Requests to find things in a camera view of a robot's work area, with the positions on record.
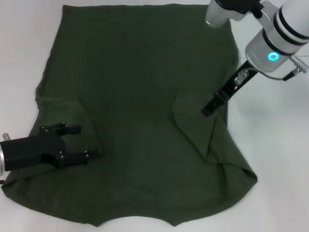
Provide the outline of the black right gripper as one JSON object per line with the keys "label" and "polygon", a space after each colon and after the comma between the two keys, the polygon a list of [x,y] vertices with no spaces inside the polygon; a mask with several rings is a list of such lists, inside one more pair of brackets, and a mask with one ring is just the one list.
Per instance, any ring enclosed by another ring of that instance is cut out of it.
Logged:
{"label": "black right gripper", "polygon": [[209,117],[257,74],[257,70],[245,61],[227,80],[223,87],[214,94],[212,100],[201,109],[201,113]]}

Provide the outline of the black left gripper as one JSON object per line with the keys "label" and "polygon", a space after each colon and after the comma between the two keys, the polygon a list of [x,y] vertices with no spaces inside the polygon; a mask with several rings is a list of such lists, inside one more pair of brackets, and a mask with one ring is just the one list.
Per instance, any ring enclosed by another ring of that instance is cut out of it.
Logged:
{"label": "black left gripper", "polygon": [[66,154],[61,136],[80,134],[81,125],[69,126],[66,122],[41,126],[39,133],[25,138],[5,140],[0,143],[0,171],[8,172],[47,163],[60,169],[89,163],[89,152]]}

